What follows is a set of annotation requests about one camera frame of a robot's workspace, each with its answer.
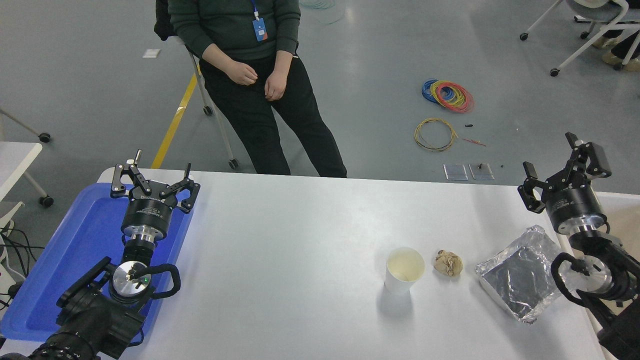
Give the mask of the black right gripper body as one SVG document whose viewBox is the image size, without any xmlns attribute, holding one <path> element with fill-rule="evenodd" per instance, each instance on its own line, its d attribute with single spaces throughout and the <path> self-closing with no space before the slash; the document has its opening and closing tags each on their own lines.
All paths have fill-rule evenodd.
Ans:
<svg viewBox="0 0 640 360">
<path fill-rule="evenodd" d="M 580 228 L 597 230 L 607 216 L 590 185 L 544 190 L 544 205 L 553 230 L 575 234 Z"/>
</svg>

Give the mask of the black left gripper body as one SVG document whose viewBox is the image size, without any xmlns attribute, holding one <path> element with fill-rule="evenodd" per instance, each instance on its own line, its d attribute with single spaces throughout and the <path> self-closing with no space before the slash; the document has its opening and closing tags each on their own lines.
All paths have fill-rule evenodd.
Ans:
<svg viewBox="0 0 640 360">
<path fill-rule="evenodd" d="M 160 233 L 166 233 L 176 205 L 177 198 L 174 195 L 168 198 L 150 196 L 130 198 L 122 221 L 122 232 L 130 233 L 134 227 L 146 226 Z"/>
</svg>

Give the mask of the person's right hand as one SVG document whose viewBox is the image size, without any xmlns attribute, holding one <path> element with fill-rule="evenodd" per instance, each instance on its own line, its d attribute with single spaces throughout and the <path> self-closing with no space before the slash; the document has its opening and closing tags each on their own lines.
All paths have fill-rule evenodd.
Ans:
<svg viewBox="0 0 640 360">
<path fill-rule="evenodd" d="M 239 85 L 253 85 L 259 79 L 258 73 L 249 64 L 231 60 L 224 66 L 224 73 Z"/>
</svg>

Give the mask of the person's left hand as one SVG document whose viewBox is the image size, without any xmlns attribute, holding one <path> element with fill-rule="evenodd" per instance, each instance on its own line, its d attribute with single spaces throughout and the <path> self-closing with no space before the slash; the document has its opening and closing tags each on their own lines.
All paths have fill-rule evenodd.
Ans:
<svg viewBox="0 0 640 360">
<path fill-rule="evenodd" d="M 288 81 L 288 72 L 274 69 L 265 82 L 266 101 L 279 101 L 285 94 Z"/>
</svg>

